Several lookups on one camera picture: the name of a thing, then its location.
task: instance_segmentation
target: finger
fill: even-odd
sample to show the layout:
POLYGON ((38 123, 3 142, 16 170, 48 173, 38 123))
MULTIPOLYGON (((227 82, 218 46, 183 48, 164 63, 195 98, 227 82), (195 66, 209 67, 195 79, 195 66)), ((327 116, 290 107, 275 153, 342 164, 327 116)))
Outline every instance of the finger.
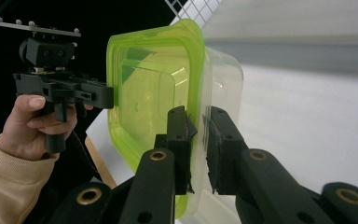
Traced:
POLYGON ((84 105, 84 107, 85 107, 87 110, 92 110, 92 108, 94 108, 93 105, 84 105))
POLYGON ((65 139, 69 136, 69 133, 75 128, 77 119, 68 120, 65 123, 60 123, 52 126, 38 128, 39 132, 46 134, 65 134, 65 139))
POLYGON ((35 111, 45 106, 46 99, 40 95, 20 95, 14 103, 10 118, 14 121, 24 121, 34 116, 35 111))
MULTIPOLYGON (((71 121, 73 119, 76 120, 76 109, 74 106, 67 107, 66 114, 67 114, 66 122, 71 121)), ((27 126, 30 128, 41 129, 41 128, 46 128, 49 126, 59 125, 61 123, 62 122, 60 122, 59 120, 56 119, 54 113, 49 113, 44 116, 30 119, 27 122, 27 126)))

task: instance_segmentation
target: white wall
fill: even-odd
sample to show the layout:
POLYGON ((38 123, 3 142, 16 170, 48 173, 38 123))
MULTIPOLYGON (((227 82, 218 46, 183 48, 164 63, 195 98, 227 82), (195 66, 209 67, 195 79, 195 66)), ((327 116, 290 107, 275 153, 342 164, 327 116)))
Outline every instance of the white wall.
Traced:
POLYGON ((358 187, 358 1, 226 0, 203 32, 242 64, 248 146, 317 192, 358 187))

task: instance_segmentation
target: human hand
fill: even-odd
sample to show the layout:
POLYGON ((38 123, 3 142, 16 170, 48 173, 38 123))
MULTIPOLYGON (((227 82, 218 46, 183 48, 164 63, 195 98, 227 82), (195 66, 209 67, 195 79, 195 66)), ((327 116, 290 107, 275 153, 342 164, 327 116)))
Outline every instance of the human hand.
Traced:
MULTIPOLYGON (((0 149, 7 154, 39 161, 47 153, 46 134, 63 134, 65 139, 77 124, 75 105, 67 107, 67 121, 55 119, 54 113, 39 116, 46 99, 39 95, 20 95, 0 135, 0 149)), ((92 105, 85 105, 88 110, 92 105)))

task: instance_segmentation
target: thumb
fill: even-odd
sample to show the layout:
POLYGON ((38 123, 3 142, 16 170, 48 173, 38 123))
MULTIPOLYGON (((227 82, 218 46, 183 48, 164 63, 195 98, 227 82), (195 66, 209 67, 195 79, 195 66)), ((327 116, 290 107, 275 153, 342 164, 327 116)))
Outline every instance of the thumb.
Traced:
POLYGON ((35 111, 42 109, 45 103, 45 97, 40 95, 20 95, 16 99, 10 116, 16 121, 31 119, 35 116, 35 111))

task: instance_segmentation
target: transparent plastic container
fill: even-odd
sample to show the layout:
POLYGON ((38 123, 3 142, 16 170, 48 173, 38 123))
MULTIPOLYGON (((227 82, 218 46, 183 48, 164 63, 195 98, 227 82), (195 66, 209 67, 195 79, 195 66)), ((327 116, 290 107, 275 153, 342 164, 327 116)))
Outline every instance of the transparent plastic container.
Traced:
POLYGON ((210 118, 213 102, 238 108, 238 116, 238 97, 228 98, 232 92, 241 96, 241 67, 232 57, 205 48, 199 26, 190 19, 111 36, 106 60, 107 84, 115 95, 115 106, 107 116, 109 132, 134 173, 142 155, 154 147, 156 134, 167 132, 169 110, 183 105, 198 129, 190 163, 195 194, 175 197, 175 218, 191 217, 198 210, 207 175, 204 120, 210 118))

